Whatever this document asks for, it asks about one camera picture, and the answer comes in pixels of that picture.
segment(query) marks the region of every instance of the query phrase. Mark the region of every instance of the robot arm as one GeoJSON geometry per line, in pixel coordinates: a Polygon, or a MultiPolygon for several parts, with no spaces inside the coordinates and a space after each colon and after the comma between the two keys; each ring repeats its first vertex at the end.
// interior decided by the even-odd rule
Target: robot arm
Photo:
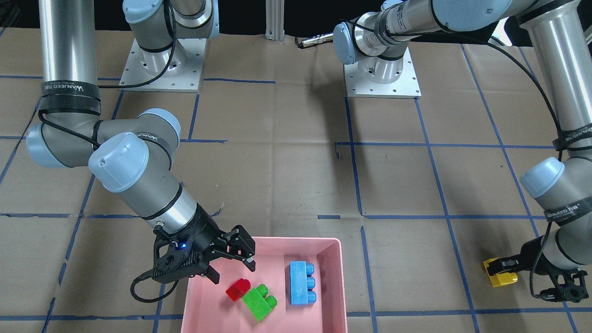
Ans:
{"type": "MultiPolygon", "coordinates": [[[[181,13],[191,11],[191,3],[207,13],[206,5],[175,2],[181,13]]],[[[150,17],[164,20],[155,16],[163,6],[156,9],[150,17]]],[[[134,280],[134,298],[142,302],[163,298],[145,300],[135,295],[135,284],[148,278],[170,283],[200,275],[218,283],[219,274],[210,261],[220,257],[242,261],[254,271],[255,242],[246,230],[240,225],[228,233],[220,230],[170,173],[181,131],[175,116],[149,109],[137,119],[99,120],[92,1],[40,0],[40,13],[44,83],[38,110],[42,123],[29,130],[27,150],[45,167],[88,165],[108,191],[153,228],[154,266],[134,280]],[[160,255],[164,246],[166,254],[160,255]]],[[[183,14],[183,19],[199,20],[198,14],[183,14]]],[[[171,43],[168,33],[146,41],[152,43],[149,47],[171,43]]]]}
{"type": "Polygon", "coordinates": [[[516,15],[528,30],[559,120],[558,151],[521,182],[560,230],[522,246],[520,254],[489,262],[490,276],[530,270],[548,275],[554,287],[533,295],[579,302],[588,298],[583,265],[592,263],[592,59],[582,31],[579,0],[387,0],[380,12],[343,22],[333,32],[339,59],[376,83],[394,82],[404,70],[407,43],[421,33],[471,31],[516,15]],[[378,71],[391,66],[393,71],[378,71]]]}

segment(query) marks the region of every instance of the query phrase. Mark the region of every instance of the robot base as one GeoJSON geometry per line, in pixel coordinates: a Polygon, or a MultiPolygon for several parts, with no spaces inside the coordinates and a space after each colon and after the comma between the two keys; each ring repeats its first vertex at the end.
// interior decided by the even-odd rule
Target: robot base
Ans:
{"type": "Polygon", "coordinates": [[[348,97],[417,98],[421,97],[419,82],[411,61],[409,49],[403,56],[403,70],[398,80],[391,84],[374,83],[358,70],[358,64],[344,65],[345,85],[348,97]]]}
{"type": "MultiPolygon", "coordinates": [[[[182,71],[168,70],[161,78],[151,84],[138,88],[124,88],[122,90],[198,92],[201,83],[201,73],[204,67],[205,44],[207,39],[179,39],[178,42],[183,45],[187,53],[187,59],[189,59],[182,71]]],[[[136,40],[134,40],[130,55],[127,58],[126,67],[121,75],[120,85],[138,84],[156,76],[143,68],[140,59],[141,49],[136,40]]]]}

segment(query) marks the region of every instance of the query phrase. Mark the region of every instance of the blue toy block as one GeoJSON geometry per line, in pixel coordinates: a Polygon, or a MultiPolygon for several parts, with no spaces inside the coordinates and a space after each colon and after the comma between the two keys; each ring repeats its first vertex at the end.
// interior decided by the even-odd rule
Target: blue toy block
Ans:
{"type": "Polygon", "coordinates": [[[307,305],[317,301],[314,265],[306,261],[290,261],[290,304],[307,305]]]}

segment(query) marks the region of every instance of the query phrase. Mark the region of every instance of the building block stud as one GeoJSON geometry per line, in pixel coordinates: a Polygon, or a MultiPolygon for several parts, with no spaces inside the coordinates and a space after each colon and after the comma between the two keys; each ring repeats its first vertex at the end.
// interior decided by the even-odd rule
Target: building block stud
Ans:
{"type": "Polygon", "coordinates": [[[236,302],[243,297],[249,289],[251,289],[251,282],[245,278],[240,278],[230,285],[230,288],[226,289],[226,293],[230,296],[233,302],[236,302]]]}
{"type": "Polygon", "coordinates": [[[307,305],[317,301],[317,293],[312,291],[316,285],[314,265],[306,261],[290,262],[290,304],[307,305]]]}
{"type": "Polygon", "coordinates": [[[268,293],[267,286],[260,284],[257,288],[249,290],[242,298],[257,321],[261,321],[266,315],[270,314],[271,310],[278,304],[275,297],[266,297],[268,293]]]}

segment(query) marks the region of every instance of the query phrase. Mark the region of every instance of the green toy block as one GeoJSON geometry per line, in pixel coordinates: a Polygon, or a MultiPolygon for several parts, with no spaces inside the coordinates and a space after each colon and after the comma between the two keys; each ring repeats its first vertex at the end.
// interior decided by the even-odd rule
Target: green toy block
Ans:
{"type": "Polygon", "coordinates": [[[267,286],[260,284],[257,288],[249,290],[242,298],[257,321],[261,321],[263,317],[270,314],[271,310],[278,304],[278,300],[275,297],[265,297],[268,293],[267,286]]]}

